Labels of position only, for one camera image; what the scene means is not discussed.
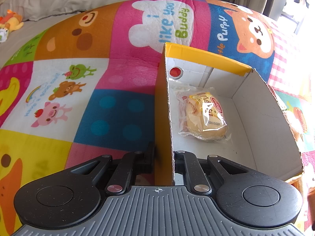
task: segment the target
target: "packaged snack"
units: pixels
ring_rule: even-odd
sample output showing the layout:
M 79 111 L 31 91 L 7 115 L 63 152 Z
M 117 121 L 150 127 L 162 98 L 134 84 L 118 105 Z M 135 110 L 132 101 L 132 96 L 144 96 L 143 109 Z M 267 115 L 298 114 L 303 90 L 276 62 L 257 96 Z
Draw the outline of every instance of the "packaged snack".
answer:
M 228 126 L 223 109 L 213 95 L 214 89 L 192 86 L 174 87 L 179 100 L 180 132 L 204 141 L 220 141 L 227 138 Z

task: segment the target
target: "red circle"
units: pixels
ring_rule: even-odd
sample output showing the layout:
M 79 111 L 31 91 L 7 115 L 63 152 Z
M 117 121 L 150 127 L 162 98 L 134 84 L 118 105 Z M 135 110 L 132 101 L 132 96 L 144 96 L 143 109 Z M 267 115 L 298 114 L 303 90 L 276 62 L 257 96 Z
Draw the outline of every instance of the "red circle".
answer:
M 42 115 L 42 113 L 43 113 L 43 109 L 38 109 L 36 112 L 35 112 L 35 117 L 36 118 L 38 118 L 39 116 L 41 116 Z
M 179 77 L 182 73 L 182 70 L 178 67 L 173 67 L 171 70 L 170 70 L 170 76 L 172 77 Z

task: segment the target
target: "metal rivet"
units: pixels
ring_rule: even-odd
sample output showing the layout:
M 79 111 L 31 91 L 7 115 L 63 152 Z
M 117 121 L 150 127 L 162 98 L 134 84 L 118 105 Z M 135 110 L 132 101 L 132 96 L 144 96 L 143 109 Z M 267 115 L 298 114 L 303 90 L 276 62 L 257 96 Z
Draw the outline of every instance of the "metal rivet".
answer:
M 107 187 L 107 190 L 111 193 L 118 193 L 122 191 L 122 187 L 118 184 L 112 184 L 109 187 Z
M 209 186 L 205 184 L 197 184 L 194 187 L 195 191 L 200 192 L 200 193 L 205 193 L 210 190 Z

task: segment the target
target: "blue square with dots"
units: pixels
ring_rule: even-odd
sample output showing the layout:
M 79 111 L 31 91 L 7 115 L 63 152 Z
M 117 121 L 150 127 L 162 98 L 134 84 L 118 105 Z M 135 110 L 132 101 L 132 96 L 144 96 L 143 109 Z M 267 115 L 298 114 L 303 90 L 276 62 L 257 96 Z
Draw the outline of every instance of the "blue square with dots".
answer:
M 123 151 L 145 151 L 154 141 L 154 96 L 95 89 L 83 114 L 75 143 Z

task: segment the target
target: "cardboard box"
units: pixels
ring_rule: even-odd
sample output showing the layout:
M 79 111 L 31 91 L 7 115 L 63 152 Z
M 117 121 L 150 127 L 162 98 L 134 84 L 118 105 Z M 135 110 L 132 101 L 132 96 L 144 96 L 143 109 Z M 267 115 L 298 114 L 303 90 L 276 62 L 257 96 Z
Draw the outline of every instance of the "cardboard box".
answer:
M 214 87 L 231 139 L 209 143 L 179 135 L 179 102 L 169 87 L 170 70 L 181 69 L 178 81 Z M 166 43 L 155 90 L 155 184 L 174 184 L 173 151 L 206 159 L 217 154 L 270 176 L 287 180 L 302 172 L 291 128 L 267 84 L 256 70 L 233 59 Z

